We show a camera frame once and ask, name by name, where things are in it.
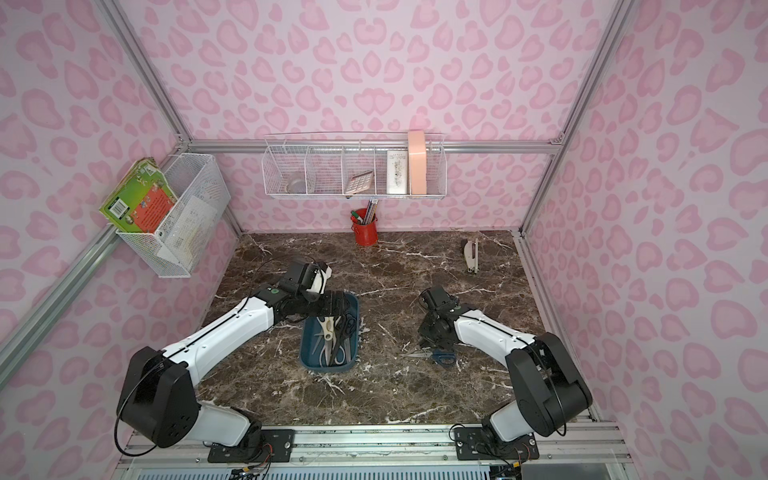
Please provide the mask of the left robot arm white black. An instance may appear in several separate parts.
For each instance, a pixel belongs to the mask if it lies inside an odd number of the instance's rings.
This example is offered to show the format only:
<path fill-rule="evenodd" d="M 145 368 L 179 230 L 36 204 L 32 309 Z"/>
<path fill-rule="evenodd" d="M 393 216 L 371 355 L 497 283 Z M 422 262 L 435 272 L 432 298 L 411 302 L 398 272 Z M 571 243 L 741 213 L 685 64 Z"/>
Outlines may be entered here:
<path fill-rule="evenodd" d="M 227 460 L 236 453 L 254 459 L 264 450 L 261 422 L 234 408 L 200 402 L 197 385 L 227 356 L 285 318 L 335 319 L 348 309 L 349 296 L 339 290 L 292 293 L 262 288 L 187 338 L 133 354 L 116 420 L 156 448 L 199 441 Z"/>

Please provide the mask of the all black scissors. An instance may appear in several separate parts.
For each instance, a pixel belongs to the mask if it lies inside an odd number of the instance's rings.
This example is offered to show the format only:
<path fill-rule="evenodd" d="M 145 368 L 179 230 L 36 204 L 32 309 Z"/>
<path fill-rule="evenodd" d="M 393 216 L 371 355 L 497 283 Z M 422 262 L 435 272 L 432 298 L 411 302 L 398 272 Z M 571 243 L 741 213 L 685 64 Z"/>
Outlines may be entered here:
<path fill-rule="evenodd" d="M 341 330 L 339 351 L 336 355 L 336 363 L 344 365 L 351 359 L 351 337 L 357 328 L 357 321 L 354 317 L 347 316 L 344 327 Z"/>

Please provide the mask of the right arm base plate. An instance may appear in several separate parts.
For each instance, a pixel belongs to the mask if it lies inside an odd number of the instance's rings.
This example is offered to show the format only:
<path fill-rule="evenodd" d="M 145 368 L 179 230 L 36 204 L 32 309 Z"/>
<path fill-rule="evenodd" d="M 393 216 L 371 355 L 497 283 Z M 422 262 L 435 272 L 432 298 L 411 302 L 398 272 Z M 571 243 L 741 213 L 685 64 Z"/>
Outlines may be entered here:
<path fill-rule="evenodd" d="M 532 434 L 514 441 L 502 441 L 488 428 L 455 424 L 448 435 L 460 461 L 501 460 L 521 464 L 540 458 L 538 444 Z"/>

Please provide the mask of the cream kitchen scissors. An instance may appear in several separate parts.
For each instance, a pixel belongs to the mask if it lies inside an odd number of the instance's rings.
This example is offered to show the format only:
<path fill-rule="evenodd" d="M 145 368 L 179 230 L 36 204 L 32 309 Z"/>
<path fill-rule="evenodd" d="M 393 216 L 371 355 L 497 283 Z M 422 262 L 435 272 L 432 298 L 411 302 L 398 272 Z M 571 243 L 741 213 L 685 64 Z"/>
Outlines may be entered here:
<path fill-rule="evenodd" d="M 321 328 L 321 336 L 323 340 L 323 347 L 320 354 L 321 364 L 325 366 L 331 366 L 335 353 L 334 347 L 336 344 L 336 319 L 331 317 L 323 317 L 318 320 Z"/>

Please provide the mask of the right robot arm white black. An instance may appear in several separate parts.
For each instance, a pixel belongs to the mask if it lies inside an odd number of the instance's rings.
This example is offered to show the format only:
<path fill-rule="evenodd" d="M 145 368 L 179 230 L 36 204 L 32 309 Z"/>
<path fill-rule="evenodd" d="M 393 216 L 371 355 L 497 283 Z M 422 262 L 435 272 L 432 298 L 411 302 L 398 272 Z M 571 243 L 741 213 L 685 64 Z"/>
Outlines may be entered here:
<path fill-rule="evenodd" d="M 479 310 L 448 307 L 431 310 L 419 327 L 422 343 L 450 351 L 471 346 L 504 366 L 514 399 L 483 420 L 496 442 L 512 442 L 531 433 L 565 434 L 566 424 L 593 403 L 586 381 L 561 339 L 553 333 L 523 333 Z"/>

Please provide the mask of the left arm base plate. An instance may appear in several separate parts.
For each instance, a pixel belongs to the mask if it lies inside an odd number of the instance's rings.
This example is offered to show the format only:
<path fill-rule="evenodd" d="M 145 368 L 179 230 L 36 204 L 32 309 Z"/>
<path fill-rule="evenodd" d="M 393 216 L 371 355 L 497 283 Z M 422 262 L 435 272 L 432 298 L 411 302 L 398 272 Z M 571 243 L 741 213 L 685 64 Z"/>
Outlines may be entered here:
<path fill-rule="evenodd" d="M 211 464 L 260 465 L 267 461 L 287 463 L 295 443 L 293 429 L 261 429 L 246 434 L 234 447 L 214 444 L 207 457 Z"/>

